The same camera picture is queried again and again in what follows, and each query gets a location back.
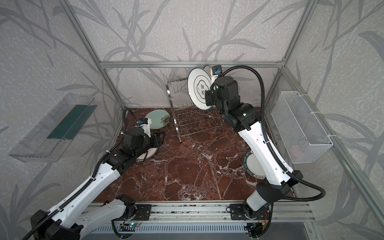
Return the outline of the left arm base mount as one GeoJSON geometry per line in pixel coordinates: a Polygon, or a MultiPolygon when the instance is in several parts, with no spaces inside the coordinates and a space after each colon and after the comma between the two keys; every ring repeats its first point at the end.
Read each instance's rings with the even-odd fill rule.
{"type": "Polygon", "coordinates": [[[115,221],[148,221],[151,215],[152,205],[138,204],[129,206],[124,211],[123,215],[115,221]]]}

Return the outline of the white plate green emblem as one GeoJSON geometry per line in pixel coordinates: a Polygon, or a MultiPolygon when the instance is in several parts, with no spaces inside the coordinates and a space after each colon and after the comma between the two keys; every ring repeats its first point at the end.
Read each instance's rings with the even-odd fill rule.
{"type": "Polygon", "coordinates": [[[200,110],[209,110],[211,106],[206,105],[205,92],[210,90],[211,77],[202,68],[194,68],[188,76],[188,93],[193,104],[200,110]]]}

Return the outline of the large orange sun plate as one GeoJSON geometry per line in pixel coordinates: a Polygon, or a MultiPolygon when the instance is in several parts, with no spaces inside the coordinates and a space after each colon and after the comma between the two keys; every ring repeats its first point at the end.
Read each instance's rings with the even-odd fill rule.
{"type": "Polygon", "coordinates": [[[211,65],[204,65],[203,70],[205,70],[205,71],[208,73],[208,75],[209,75],[210,78],[211,78],[211,85],[213,85],[214,82],[215,82],[215,79],[216,79],[217,76],[218,76],[218,75],[216,75],[216,74],[214,73],[214,71],[213,71],[213,67],[212,67],[211,65]]]}

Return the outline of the small orange sun plate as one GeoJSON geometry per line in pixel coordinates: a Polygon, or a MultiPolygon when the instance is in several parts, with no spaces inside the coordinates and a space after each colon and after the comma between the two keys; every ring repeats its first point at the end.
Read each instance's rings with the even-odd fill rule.
{"type": "Polygon", "coordinates": [[[158,151],[158,148],[150,148],[145,153],[137,157],[136,163],[138,165],[142,164],[144,161],[152,158],[157,153],[157,151],[158,151]]]}

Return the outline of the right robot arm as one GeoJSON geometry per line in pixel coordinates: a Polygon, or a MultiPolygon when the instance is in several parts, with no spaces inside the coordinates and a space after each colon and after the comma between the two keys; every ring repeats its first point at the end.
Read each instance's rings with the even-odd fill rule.
{"type": "Polygon", "coordinates": [[[238,83],[232,77],[218,77],[205,92],[207,106],[216,106],[225,122],[249,145],[266,177],[245,200],[245,212],[251,217],[262,207],[286,197],[290,188],[303,178],[282,158],[268,134],[263,133],[262,120],[256,109],[242,103],[238,83]]]}

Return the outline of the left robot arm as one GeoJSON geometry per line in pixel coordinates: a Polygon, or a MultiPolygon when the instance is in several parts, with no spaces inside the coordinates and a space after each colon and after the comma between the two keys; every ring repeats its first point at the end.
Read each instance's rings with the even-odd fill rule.
{"type": "Polygon", "coordinates": [[[112,182],[117,180],[141,155],[162,146],[165,133],[146,133],[142,127],[125,131],[121,149],[107,151],[93,173],[61,202],[48,211],[39,210],[31,217],[32,229],[25,240],[81,240],[108,221],[133,219],[138,210],[135,200],[121,195],[89,213],[84,210],[112,182]]]}

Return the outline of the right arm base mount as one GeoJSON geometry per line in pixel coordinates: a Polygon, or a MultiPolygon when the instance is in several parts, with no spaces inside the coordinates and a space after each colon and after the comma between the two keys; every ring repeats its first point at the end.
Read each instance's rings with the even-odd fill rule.
{"type": "Polygon", "coordinates": [[[254,211],[245,204],[230,204],[226,211],[231,215],[231,220],[244,221],[263,221],[270,219],[270,210],[266,206],[262,206],[259,210],[254,211]]]}

